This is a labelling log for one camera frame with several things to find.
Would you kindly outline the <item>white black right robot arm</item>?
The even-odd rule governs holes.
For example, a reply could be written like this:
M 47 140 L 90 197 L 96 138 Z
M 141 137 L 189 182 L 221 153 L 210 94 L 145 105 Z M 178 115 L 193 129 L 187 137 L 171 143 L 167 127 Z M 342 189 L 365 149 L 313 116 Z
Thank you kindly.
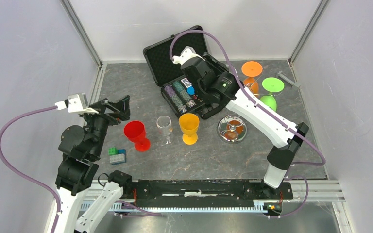
M 226 108 L 260 130 L 272 143 L 267 156 L 269 162 L 263 178 L 261 192 L 274 198 L 281 191 L 281 182 L 296 152 L 309 131 L 305 123 L 295 124 L 262 103 L 243 83 L 235 78 L 236 70 L 226 67 L 210 55 L 201 57 L 194 53 L 174 56 L 181 71 L 189 79 L 198 98 L 207 105 Z

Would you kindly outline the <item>clear wine glass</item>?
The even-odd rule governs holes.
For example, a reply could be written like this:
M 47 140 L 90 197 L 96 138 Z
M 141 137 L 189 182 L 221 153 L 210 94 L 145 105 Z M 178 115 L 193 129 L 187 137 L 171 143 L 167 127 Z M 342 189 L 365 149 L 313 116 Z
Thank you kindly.
M 156 121 L 156 125 L 163 137 L 164 144 L 171 144 L 171 133 L 173 130 L 171 118 L 169 116 L 160 116 Z

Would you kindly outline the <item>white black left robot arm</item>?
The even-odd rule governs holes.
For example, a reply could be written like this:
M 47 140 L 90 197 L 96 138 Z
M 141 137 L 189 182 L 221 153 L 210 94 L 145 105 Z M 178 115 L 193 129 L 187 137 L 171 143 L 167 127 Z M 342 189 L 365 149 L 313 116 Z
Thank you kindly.
M 118 101 L 102 99 L 89 104 L 85 93 L 69 95 L 55 103 L 58 110 L 76 113 L 86 124 L 69 126 L 61 134 L 58 149 L 63 159 L 55 181 L 60 210 L 54 232 L 92 233 L 115 201 L 132 194 L 133 184 L 127 181 L 131 176 L 112 173 L 95 201 L 78 215 L 99 168 L 96 162 L 101 157 L 108 127 L 130 119 L 129 103 L 130 96 L 126 95 Z

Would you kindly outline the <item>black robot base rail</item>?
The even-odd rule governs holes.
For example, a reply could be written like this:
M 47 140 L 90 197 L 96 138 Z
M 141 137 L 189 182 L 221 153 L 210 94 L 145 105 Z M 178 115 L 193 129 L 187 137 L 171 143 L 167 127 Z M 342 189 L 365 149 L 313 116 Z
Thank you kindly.
M 117 182 L 122 195 L 113 204 L 118 212 L 262 213 L 278 216 L 285 200 L 294 198 L 289 182 L 271 188 L 261 180 L 134 180 L 121 171 L 107 175 L 106 186 Z

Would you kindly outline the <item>red plastic wine glass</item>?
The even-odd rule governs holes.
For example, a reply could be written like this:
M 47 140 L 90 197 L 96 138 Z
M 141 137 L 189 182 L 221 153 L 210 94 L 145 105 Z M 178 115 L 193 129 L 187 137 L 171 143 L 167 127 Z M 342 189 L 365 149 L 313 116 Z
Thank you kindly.
M 140 121 L 131 121 L 124 127 L 124 135 L 134 143 L 135 150 L 146 152 L 151 143 L 146 137 L 145 126 Z

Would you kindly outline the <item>orange plastic wine glass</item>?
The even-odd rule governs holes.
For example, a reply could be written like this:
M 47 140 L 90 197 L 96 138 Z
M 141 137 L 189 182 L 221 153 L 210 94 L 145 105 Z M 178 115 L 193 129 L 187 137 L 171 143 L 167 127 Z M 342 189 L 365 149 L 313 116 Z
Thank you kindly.
M 263 67 L 259 62 L 248 61 L 241 66 L 241 72 L 246 76 L 243 83 L 256 96 L 259 96 L 259 84 L 257 78 L 263 73 Z

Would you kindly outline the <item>green plastic wine glass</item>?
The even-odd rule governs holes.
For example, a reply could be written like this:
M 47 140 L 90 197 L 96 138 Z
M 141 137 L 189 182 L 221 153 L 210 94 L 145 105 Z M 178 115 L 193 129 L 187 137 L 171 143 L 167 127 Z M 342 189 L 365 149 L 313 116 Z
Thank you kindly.
M 275 95 L 279 95 L 285 88 L 282 80 L 276 77 L 267 77 L 262 81 L 262 87 L 267 92 L 260 100 L 273 111 L 277 109 Z

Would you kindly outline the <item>yellow plastic wine glass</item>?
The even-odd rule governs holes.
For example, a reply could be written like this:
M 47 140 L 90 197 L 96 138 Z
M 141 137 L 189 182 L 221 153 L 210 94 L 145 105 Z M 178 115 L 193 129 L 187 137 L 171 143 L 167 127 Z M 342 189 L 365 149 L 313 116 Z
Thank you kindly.
M 195 144 L 198 141 L 199 117 L 192 113 L 185 113 L 180 116 L 178 123 L 183 133 L 183 142 L 187 145 Z

